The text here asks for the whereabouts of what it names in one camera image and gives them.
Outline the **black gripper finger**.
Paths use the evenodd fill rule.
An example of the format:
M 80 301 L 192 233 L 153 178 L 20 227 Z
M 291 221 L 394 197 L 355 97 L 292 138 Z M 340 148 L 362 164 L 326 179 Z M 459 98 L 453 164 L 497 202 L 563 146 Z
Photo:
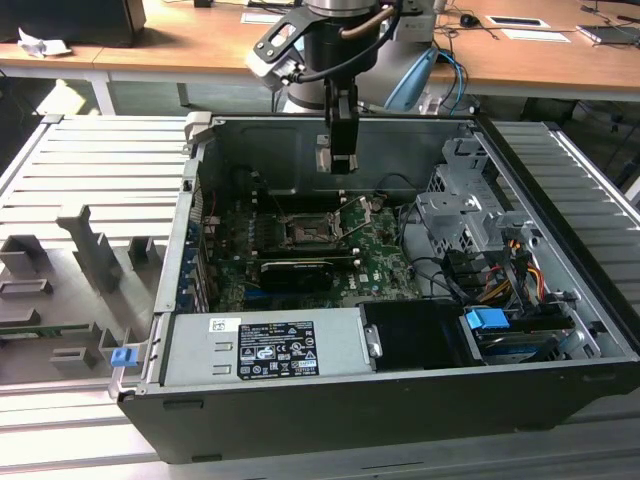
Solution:
M 358 89 L 353 79 L 326 79 L 325 123 L 329 131 L 330 173 L 349 174 L 356 152 L 359 111 Z

